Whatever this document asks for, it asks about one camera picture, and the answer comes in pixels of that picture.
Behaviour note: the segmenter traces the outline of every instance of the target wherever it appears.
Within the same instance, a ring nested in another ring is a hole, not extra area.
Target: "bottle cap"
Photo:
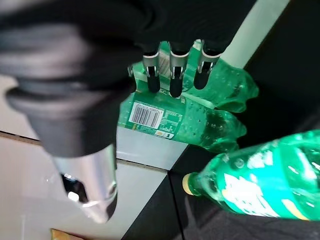
[[[189,188],[189,184],[188,184],[188,181],[189,181],[189,177],[190,177],[191,173],[185,175],[182,179],[182,187],[183,187],[183,190],[189,194],[189,195],[194,195],[191,191],[190,191],[190,188]]]

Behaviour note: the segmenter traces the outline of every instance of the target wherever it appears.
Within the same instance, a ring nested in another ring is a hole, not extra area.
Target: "tile grout line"
[[[25,136],[20,136],[20,135],[5,132],[5,131],[0,131],[0,138],[10,139],[10,140],[14,140],[14,141],[22,142],[22,143],[27,143],[27,144],[32,144],[32,145],[36,145],[36,146],[42,146],[40,140],[36,140],[36,139],[25,137]],[[160,168],[160,167],[150,166],[150,165],[146,165],[146,164],[142,164],[142,163],[138,163],[138,162],[133,162],[133,161],[128,161],[125,159],[117,158],[116,161],[118,163],[130,165],[130,166],[136,166],[136,167],[140,167],[140,168],[144,168],[144,169],[150,169],[150,170],[160,171],[160,172],[164,172],[164,173],[168,172],[168,170]]]
[[[174,202],[175,214],[176,214],[176,217],[178,220],[178,225],[179,225],[180,232],[181,232],[181,238],[182,238],[182,240],[185,240],[186,238],[185,238],[184,228],[183,228],[182,221],[181,221],[180,214],[179,214],[179,210],[178,210],[178,204],[177,204],[177,199],[176,199],[176,195],[175,195],[175,191],[174,191],[174,186],[171,181],[171,176],[169,173],[168,173],[168,178],[169,178],[171,193],[172,193],[173,202]]]

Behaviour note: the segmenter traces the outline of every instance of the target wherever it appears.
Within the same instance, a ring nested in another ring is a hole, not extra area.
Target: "white tile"
[[[5,91],[16,85],[14,79],[0,76],[0,131],[38,139],[25,116],[11,109],[5,101]],[[162,139],[118,127],[117,158],[170,170],[187,144]]]
[[[221,58],[244,68],[290,0],[257,0]]]
[[[161,181],[163,171],[118,163],[118,202],[106,224],[96,224],[70,202],[50,157],[40,147],[0,137],[0,239],[49,240],[50,228],[118,240]]]

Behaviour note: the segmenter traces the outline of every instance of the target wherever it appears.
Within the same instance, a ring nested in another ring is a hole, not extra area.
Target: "bottle label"
[[[222,161],[216,171],[226,204],[239,214],[308,220],[286,180],[281,160],[268,151]]]
[[[134,93],[133,104],[125,127],[164,139],[173,139],[179,130],[186,108],[183,96],[173,98],[169,91],[160,89],[153,94],[144,91],[146,83],[141,82]]]

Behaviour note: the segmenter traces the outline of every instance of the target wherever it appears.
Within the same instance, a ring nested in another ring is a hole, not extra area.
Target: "soda bottle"
[[[182,185],[234,213],[320,220],[320,130],[221,153]]]
[[[182,95],[207,108],[218,108],[228,112],[240,113],[246,110],[246,101],[255,98],[259,89],[252,77],[241,68],[226,63],[221,58],[213,67],[206,87],[196,89],[194,77],[197,71],[201,42],[195,41],[189,51],[186,69],[184,71]],[[159,74],[161,87],[170,87],[170,46],[167,42],[160,44]],[[135,65],[136,72],[144,72],[141,63]]]
[[[237,138],[246,134],[245,126],[231,113],[207,108],[184,96],[173,98],[165,89],[151,93],[141,80],[137,91],[121,104],[118,126],[215,153],[236,150]]]

